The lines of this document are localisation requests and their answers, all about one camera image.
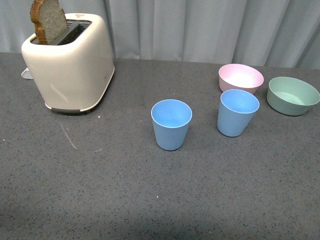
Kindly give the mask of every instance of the white curtain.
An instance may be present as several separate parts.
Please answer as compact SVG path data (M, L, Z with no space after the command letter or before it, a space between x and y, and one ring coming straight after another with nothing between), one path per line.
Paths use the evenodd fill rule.
M0 2L0 52L34 32L33 0ZM320 0L59 0L107 23L115 58L320 69Z

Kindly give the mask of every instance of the blue cup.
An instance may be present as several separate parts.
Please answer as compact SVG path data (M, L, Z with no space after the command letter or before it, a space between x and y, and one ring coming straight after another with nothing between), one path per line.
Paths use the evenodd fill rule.
M230 89L221 94L217 128L228 137L239 136L259 109L258 99L251 93Z
M180 148L192 118L191 108L183 101L166 99L152 107L151 117L159 147L167 151Z

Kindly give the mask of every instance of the scratch on countertop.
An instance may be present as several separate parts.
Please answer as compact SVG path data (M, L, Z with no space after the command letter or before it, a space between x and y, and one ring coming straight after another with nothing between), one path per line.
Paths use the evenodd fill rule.
M62 126L61 122L59 122L59 124L60 124L60 126L61 126L61 128L62 128L62 130L63 130L63 132L64 132L64 134L65 134L65 136L66 136L66 138L67 138L67 139L69 140L69 142L71 143L72 147L75 148L75 149L77 149L76 146L75 146L75 145L72 143L72 141L70 140L70 138L69 138L68 134L66 133L64 127Z

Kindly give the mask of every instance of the white toaster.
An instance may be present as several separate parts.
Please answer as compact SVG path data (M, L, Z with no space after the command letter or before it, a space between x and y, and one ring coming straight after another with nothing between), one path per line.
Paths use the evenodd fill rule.
M40 45L33 34L21 52L49 109L84 112L100 102L114 74L112 47L100 16L68 13L65 17L68 29L54 43Z

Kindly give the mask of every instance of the bread slice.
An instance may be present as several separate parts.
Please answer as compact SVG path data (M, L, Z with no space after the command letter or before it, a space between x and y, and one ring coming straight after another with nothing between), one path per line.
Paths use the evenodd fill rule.
M30 10L31 22L39 44L50 45L68 28L64 10L58 0L34 0Z

